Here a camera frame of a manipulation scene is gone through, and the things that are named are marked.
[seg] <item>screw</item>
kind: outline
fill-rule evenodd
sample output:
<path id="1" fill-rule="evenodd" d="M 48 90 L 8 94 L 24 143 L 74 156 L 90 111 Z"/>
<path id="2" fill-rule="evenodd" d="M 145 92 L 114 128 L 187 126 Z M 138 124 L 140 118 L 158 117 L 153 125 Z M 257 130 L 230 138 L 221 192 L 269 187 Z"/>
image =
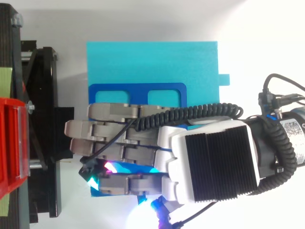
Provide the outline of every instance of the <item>screw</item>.
<path id="1" fill-rule="evenodd" d="M 29 112 L 29 114 L 33 113 L 33 110 L 35 110 L 35 105 L 32 103 L 32 101 L 30 100 L 27 104 L 27 110 Z"/>
<path id="2" fill-rule="evenodd" d="M 23 26 L 22 15 L 19 13 L 14 14 L 13 18 L 11 19 L 11 24 L 13 27 L 21 28 Z"/>

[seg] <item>white background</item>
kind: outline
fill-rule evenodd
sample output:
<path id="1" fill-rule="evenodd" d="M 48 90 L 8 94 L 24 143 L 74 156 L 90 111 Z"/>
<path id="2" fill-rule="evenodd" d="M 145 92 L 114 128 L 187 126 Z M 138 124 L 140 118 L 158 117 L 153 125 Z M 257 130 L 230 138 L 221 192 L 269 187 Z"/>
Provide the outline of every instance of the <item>white background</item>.
<path id="1" fill-rule="evenodd" d="M 243 107 L 244 117 L 260 112 L 257 95 L 270 73 L 305 85 L 305 3 L 301 0 L 11 0 L 22 13 L 21 38 L 51 46 L 57 63 L 59 105 L 75 106 L 85 118 L 87 41 L 218 41 L 219 71 L 231 85 L 221 87 L 221 102 Z M 277 94 L 299 92 L 272 80 Z M 123 229 L 135 197 L 90 198 L 78 175 L 79 158 L 61 162 L 62 213 L 39 215 L 34 229 Z M 305 168 L 282 187 L 257 197 L 222 202 L 185 225 L 191 228 L 303 227 Z M 184 206 L 173 221 L 202 205 Z"/>

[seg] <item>wire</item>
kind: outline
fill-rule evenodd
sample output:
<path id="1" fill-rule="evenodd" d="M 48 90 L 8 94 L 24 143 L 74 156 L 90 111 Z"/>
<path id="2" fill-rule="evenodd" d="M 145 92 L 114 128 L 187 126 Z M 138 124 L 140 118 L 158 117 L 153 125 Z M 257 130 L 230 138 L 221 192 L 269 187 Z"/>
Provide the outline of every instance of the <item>wire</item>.
<path id="1" fill-rule="evenodd" d="M 111 146 L 122 134 L 124 134 L 124 132 L 132 126 L 132 124 L 135 122 L 135 120 L 136 119 L 130 120 L 129 123 L 126 126 L 124 126 L 124 128 L 113 139 L 111 139 L 108 143 L 106 143 L 101 149 L 96 151 L 93 155 L 91 155 L 89 157 L 81 158 L 80 162 L 82 162 L 83 164 L 86 164 L 86 163 L 90 162 L 91 160 L 95 159 L 96 157 L 98 157 L 103 151 L 105 151 L 109 146 Z"/>
<path id="2" fill-rule="evenodd" d="M 204 104 L 199 106 L 178 107 L 167 110 L 158 114 L 147 117 L 137 118 L 135 121 L 135 130 L 143 131 L 159 128 L 164 125 L 180 125 L 185 124 L 189 119 L 227 116 L 232 119 L 240 118 L 244 110 L 235 104 Z"/>
<path id="3" fill-rule="evenodd" d="M 204 213 L 206 210 L 208 210 L 209 208 L 211 208 L 213 205 L 215 205 L 217 202 L 212 202 L 210 204 L 208 204 L 207 206 L 205 206 L 203 209 L 201 209 L 200 211 L 198 211 L 197 213 L 193 214 L 191 217 L 183 220 L 183 221 L 180 221 L 180 222 L 177 222 L 177 223 L 174 223 L 173 224 L 173 229 L 178 229 L 180 227 L 182 227 L 184 224 L 188 223 L 189 221 L 193 220 L 194 218 L 196 218 L 197 216 L 201 215 L 202 213 Z"/>
<path id="4" fill-rule="evenodd" d="M 280 164 L 283 166 L 284 171 L 261 179 L 257 190 L 252 192 L 250 196 L 258 195 L 279 187 L 292 177 L 297 168 L 294 148 L 292 147 L 289 137 L 282 125 L 273 122 L 262 115 L 256 115 L 256 117 L 264 121 L 264 130 L 269 135 L 274 147 L 276 148 L 276 156 L 278 157 Z"/>
<path id="5" fill-rule="evenodd" d="M 264 89 L 264 90 L 268 90 L 268 85 L 269 85 L 270 80 L 271 80 L 272 78 L 278 78 L 278 79 L 280 79 L 280 80 L 284 80 L 284 81 L 286 81 L 286 82 L 288 82 L 288 83 L 291 83 L 292 85 L 294 85 L 294 86 L 300 88 L 302 91 L 305 91 L 305 87 L 303 87 L 302 85 L 300 85 L 300 84 L 297 83 L 296 81 L 293 81 L 293 80 L 291 80 L 291 79 L 289 79 L 289 78 L 287 78 L 287 77 L 285 77 L 285 76 L 282 76 L 282 75 L 276 74 L 276 73 L 273 73 L 273 74 L 268 75 L 268 77 L 266 78 L 266 80 L 265 80 L 265 82 L 264 82 L 264 86 L 263 86 L 263 89 Z"/>
<path id="6" fill-rule="evenodd" d="M 296 103 L 305 106 L 305 103 L 300 102 L 299 100 L 305 100 L 305 96 L 301 95 L 301 94 L 296 94 L 298 97 L 295 98 L 297 99 Z M 276 97 L 283 97 L 284 95 L 282 94 L 275 94 Z"/>
<path id="7" fill-rule="evenodd" d="M 113 139 L 105 144 L 101 149 L 96 151 L 89 157 L 81 158 L 83 164 L 87 164 L 91 160 L 97 158 L 104 150 L 113 144 L 133 123 L 135 123 L 136 131 L 149 130 L 151 128 L 159 128 L 163 125 L 178 125 L 185 123 L 188 119 L 212 117 L 212 116 L 229 116 L 237 119 L 242 116 L 244 110 L 235 104 L 204 104 L 189 108 L 176 108 L 165 113 L 154 114 L 148 117 L 132 119 Z"/>

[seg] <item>black metal frame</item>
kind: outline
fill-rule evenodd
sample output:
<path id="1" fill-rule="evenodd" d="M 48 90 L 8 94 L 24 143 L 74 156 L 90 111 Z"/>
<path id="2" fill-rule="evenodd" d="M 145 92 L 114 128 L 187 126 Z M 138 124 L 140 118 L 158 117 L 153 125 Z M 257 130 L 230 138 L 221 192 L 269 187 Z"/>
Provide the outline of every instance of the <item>black metal frame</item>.
<path id="1" fill-rule="evenodd" d="M 55 51 L 51 47 L 36 49 L 35 41 L 21 42 L 20 29 L 11 22 L 16 13 L 11 5 L 0 3 L 0 67 L 12 68 L 11 98 L 35 105 L 29 115 L 30 158 L 39 159 L 42 168 L 31 169 L 28 181 L 10 194 L 9 216 L 0 218 L 1 229 L 29 229 L 41 212 L 58 217 L 59 160 L 72 158 L 64 125 L 74 118 L 74 108 L 57 106 Z M 21 50 L 31 52 L 29 61 L 21 63 Z"/>
<path id="2" fill-rule="evenodd" d="M 38 213 L 49 212 L 50 218 L 61 213 L 58 161 L 72 158 L 64 125 L 74 118 L 74 108 L 57 107 L 55 51 L 51 47 L 30 51 L 30 60 L 22 65 L 26 91 L 35 105 L 35 111 L 30 115 L 30 158 L 39 159 L 42 165 L 42 169 L 31 169 L 28 179 L 30 223 L 36 223 Z"/>

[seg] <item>coiled cable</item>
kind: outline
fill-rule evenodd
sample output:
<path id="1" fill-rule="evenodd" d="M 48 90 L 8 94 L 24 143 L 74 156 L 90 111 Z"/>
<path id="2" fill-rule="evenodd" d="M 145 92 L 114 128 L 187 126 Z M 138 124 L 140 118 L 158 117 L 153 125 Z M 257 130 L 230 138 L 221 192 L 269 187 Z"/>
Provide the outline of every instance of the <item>coiled cable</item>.
<path id="1" fill-rule="evenodd" d="M 148 117 L 135 120 L 135 130 L 144 131 L 159 128 L 164 125 L 180 125 L 189 119 L 198 119 L 214 116 L 228 116 L 233 119 L 241 117 L 244 110 L 235 104 L 204 104 L 186 108 L 174 108 Z"/>
<path id="2" fill-rule="evenodd" d="M 292 147 L 289 137 L 282 125 L 268 120 L 263 116 L 256 116 L 264 121 L 264 129 L 270 136 L 273 145 L 276 147 L 276 156 L 284 171 L 262 179 L 257 190 L 250 194 L 251 196 L 264 193 L 284 184 L 291 178 L 297 168 L 295 150 Z"/>

